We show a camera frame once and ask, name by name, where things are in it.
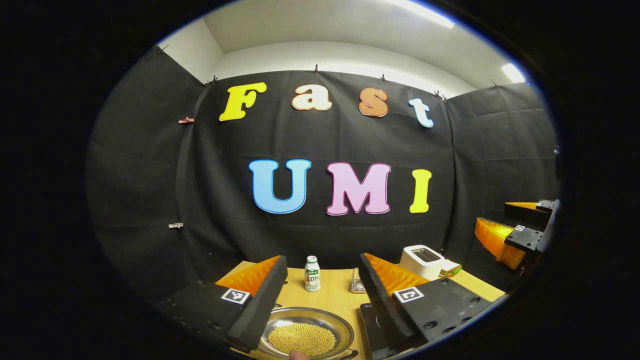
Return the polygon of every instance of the metal plate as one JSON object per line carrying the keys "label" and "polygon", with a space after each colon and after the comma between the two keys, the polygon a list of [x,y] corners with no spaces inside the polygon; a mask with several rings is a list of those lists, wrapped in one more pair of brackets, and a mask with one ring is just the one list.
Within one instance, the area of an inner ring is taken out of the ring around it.
{"label": "metal plate", "polygon": [[292,323],[308,323],[320,326],[331,331],[335,336],[335,347],[324,354],[311,356],[310,358],[313,360],[337,358],[353,342],[353,328],[345,319],[336,314],[311,307],[282,307],[271,312],[267,326],[264,328],[260,338],[258,349],[281,359],[288,359],[288,354],[279,351],[269,342],[269,334],[278,327],[291,325]]}

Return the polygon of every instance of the black backdrop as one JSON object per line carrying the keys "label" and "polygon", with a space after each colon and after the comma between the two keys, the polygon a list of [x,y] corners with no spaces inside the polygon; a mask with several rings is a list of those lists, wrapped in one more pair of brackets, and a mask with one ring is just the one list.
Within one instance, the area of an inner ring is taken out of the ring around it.
{"label": "black backdrop", "polygon": [[[242,119],[220,122],[231,86],[265,82]],[[327,111],[295,110],[294,89],[318,84]],[[379,88],[389,113],[362,115],[359,94]],[[419,124],[408,100],[429,106],[434,126]],[[178,124],[185,116],[195,119]],[[434,94],[380,79],[336,72],[281,71],[202,86],[158,49],[114,89],[89,146],[88,195],[106,254],[151,302],[197,279],[217,281],[241,260],[286,255],[303,267],[353,268],[370,252],[399,262],[409,245],[444,252],[481,279],[508,290],[518,273],[495,263],[474,236],[476,217],[502,221],[506,201],[555,199],[549,117],[533,87],[487,88],[444,103]],[[253,202],[249,162],[271,159],[274,195],[291,194],[289,159],[312,162],[307,199],[289,214]],[[374,163],[391,166],[390,211],[333,217],[328,164],[350,163],[360,180]],[[413,214],[412,170],[432,173],[429,211]],[[182,229],[168,224],[183,222]]]}
{"label": "black backdrop", "polygon": [[[598,356],[633,346],[637,327],[621,324],[624,317],[618,315],[624,310],[628,316],[622,305],[632,299],[634,287],[626,281],[632,280],[638,242],[617,240],[633,231],[628,225],[637,212],[630,201],[635,178],[628,176],[637,146],[626,136],[635,119],[637,87],[633,71],[607,73],[635,67],[637,49],[620,47],[633,43],[635,13],[609,3],[434,3],[480,29],[541,83],[558,121],[566,178],[556,224],[561,240],[522,289],[459,336],[415,358],[540,358],[557,351]],[[211,6],[8,4],[10,16],[4,19],[23,41],[7,48],[13,67],[5,79],[13,83],[12,94],[27,102],[6,108],[13,169],[8,205],[15,213],[3,259],[10,355],[216,355],[158,317],[113,272],[89,225],[83,186],[83,149],[105,96],[150,44]],[[78,17],[81,11],[88,16]],[[607,19],[615,22],[610,31]],[[612,34],[618,41],[610,41]],[[603,239],[614,245],[603,246]],[[598,261],[583,266],[596,253]]]}

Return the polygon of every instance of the wooden table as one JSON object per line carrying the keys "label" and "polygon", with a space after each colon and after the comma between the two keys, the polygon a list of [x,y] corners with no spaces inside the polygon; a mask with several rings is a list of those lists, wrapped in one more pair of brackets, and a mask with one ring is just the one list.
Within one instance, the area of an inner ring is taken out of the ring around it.
{"label": "wooden table", "polygon": [[[243,261],[225,275],[225,277],[254,264],[255,263],[249,261]],[[371,359],[371,352],[366,346],[367,340],[364,338],[364,325],[362,324],[362,320],[359,319],[360,315],[358,314],[360,305],[368,303],[369,297],[366,293],[352,293],[349,291],[353,269],[320,269],[320,290],[313,293],[305,290],[304,269],[287,268],[287,271],[288,283],[282,286],[276,303],[282,305],[282,307],[313,307],[329,311],[342,317],[351,324],[355,333],[353,343],[349,347],[350,349],[358,350],[359,354],[355,359]],[[464,270],[460,270],[460,272],[452,276],[451,279],[490,302],[493,302],[504,294],[503,291],[494,288]],[[260,350],[251,351],[249,356],[258,360],[279,359]]]}

